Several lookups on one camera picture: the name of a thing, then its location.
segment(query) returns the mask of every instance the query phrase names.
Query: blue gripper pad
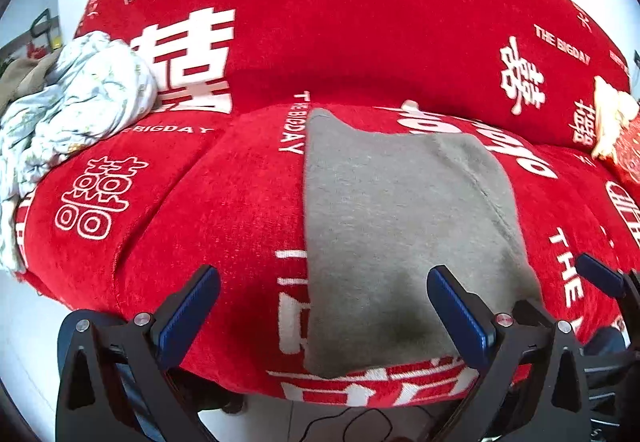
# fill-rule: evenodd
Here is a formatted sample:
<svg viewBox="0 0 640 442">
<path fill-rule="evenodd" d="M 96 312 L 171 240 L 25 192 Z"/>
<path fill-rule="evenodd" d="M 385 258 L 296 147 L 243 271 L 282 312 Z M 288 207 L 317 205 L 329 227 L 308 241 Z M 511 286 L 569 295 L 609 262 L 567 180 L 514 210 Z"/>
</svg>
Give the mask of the blue gripper pad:
<svg viewBox="0 0 640 442">
<path fill-rule="evenodd" d="M 156 360 L 161 370 L 178 366 L 187 354 L 200 327 L 209 315 L 220 295 L 220 275 L 212 266 L 203 270 L 200 278 L 192 285 L 191 291 L 181 295 L 175 306 L 175 313 L 158 335 Z"/>
<path fill-rule="evenodd" d="M 427 294 L 466 365 L 475 370 L 488 368 L 495 343 L 489 308 L 477 295 L 466 292 L 444 265 L 429 271 Z"/>
<path fill-rule="evenodd" d="M 620 298 L 625 293 L 624 278 L 589 254 L 575 259 L 575 271 L 609 297 Z"/>
</svg>

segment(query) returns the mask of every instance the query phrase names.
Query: white floor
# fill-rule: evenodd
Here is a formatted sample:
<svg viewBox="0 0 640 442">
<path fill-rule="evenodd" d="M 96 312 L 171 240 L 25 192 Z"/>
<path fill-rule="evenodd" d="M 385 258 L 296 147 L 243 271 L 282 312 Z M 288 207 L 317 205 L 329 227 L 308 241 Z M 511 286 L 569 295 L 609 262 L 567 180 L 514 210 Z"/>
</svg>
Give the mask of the white floor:
<svg viewBox="0 0 640 442">
<path fill-rule="evenodd" d="M 54 442 L 60 383 L 56 340 L 67 313 L 63 305 L 38 296 L 27 284 L 0 272 L 0 378 L 42 442 Z M 240 415 L 206 411 L 200 418 L 220 442 L 299 442 L 311 421 L 342 410 L 251 396 L 246 412 Z M 348 422 L 362 411 L 353 408 L 340 418 L 317 422 L 305 442 L 341 442 Z M 429 421 L 419 408 L 396 408 L 385 414 L 393 425 L 390 438 L 415 440 Z M 384 418 L 372 411 L 351 425 L 346 441 L 379 442 L 387 429 Z"/>
</svg>

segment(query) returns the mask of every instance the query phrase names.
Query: red blanket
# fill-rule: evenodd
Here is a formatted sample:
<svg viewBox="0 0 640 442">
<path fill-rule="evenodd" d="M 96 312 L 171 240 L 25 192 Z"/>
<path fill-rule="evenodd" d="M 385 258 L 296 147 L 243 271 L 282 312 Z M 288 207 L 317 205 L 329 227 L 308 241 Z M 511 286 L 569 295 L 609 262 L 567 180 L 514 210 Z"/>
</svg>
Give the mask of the red blanket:
<svg viewBox="0 0 640 442">
<path fill-rule="evenodd" d="M 331 381 L 305 372 L 313 104 L 366 131 L 478 136 L 513 184 L 550 312 L 582 340 L 618 316 L 573 260 L 638 266 L 637 207 L 565 147 L 592 145 L 594 76 L 625 90 L 628 78 L 569 0 L 91 0 L 79 34 L 94 29 L 153 64 L 166 105 L 53 170 L 18 212 L 28 278 L 69 306 L 152 311 L 210 263 L 223 291 L 188 370 L 238 392 L 349 406 L 464 393 L 475 373 L 452 357 Z"/>
</svg>

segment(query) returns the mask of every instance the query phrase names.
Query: metal bolt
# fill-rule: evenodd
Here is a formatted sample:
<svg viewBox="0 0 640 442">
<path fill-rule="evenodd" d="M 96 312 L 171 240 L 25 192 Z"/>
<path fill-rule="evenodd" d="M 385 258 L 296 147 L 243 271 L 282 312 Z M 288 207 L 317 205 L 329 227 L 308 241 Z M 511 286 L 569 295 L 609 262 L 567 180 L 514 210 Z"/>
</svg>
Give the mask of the metal bolt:
<svg viewBox="0 0 640 442">
<path fill-rule="evenodd" d="M 501 327 L 510 327 L 513 325 L 513 317 L 509 314 L 498 314 L 495 316 L 495 322 L 498 323 Z"/>
<path fill-rule="evenodd" d="M 564 334 L 568 334 L 572 330 L 571 324 L 566 321 L 558 321 L 558 330 Z"/>
<path fill-rule="evenodd" d="M 76 323 L 76 330 L 78 332 L 84 332 L 90 325 L 91 323 L 89 322 L 88 319 L 80 319 L 78 321 L 78 323 Z"/>
<path fill-rule="evenodd" d="M 138 314 L 133 318 L 133 322 L 137 324 L 139 327 L 143 327 L 144 325 L 148 324 L 150 320 L 151 320 L 151 314 L 148 314 L 146 312 L 141 312 L 140 314 Z"/>
</svg>

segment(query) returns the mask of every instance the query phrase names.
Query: gray cloth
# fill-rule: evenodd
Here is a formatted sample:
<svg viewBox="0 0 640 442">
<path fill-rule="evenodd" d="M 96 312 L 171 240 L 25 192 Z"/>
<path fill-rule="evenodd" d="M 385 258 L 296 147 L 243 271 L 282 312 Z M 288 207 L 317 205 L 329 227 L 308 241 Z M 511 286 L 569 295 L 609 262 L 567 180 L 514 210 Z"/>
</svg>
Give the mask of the gray cloth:
<svg viewBox="0 0 640 442">
<path fill-rule="evenodd" d="M 6 67 L 0 78 L 0 117 L 14 100 L 43 90 L 44 78 L 61 51 L 62 48 L 59 48 L 42 59 L 21 57 Z"/>
<path fill-rule="evenodd" d="M 325 378 L 454 355 L 426 293 L 447 265 L 494 311 L 541 300 L 510 181 L 472 135 L 383 135 L 308 121 L 305 367 Z"/>
</svg>

